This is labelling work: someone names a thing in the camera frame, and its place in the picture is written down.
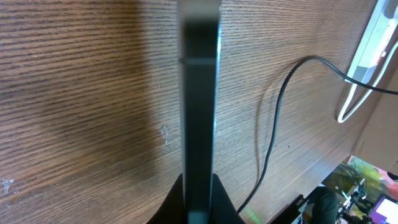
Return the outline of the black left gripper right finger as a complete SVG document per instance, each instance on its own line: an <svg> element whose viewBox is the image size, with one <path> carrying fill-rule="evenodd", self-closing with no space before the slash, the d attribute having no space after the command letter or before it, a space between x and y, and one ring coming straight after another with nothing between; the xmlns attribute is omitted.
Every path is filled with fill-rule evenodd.
<svg viewBox="0 0 398 224"><path fill-rule="evenodd" d="M244 224L216 174L213 174L212 184L210 223Z"/></svg>

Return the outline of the Galaxy S25 smartphone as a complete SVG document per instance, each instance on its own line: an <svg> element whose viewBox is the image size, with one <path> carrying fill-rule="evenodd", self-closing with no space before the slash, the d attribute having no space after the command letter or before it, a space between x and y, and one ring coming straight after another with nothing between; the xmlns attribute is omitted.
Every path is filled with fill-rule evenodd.
<svg viewBox="0 0 398 224"><path fill-rule="evenodd" d="M211 217L215 110L220 67L220 1L178 6L178 62L186 223Z"/></svg>

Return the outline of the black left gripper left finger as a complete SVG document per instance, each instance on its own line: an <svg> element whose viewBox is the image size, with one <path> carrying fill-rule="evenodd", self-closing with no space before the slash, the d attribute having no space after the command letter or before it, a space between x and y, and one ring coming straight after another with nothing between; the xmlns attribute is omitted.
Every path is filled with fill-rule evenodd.
<svg viewBox="0 0 398 224"><path fill-rule="evenodd" d="M147 224L184 224L183 174L177 177L158 211Z"/></svg>

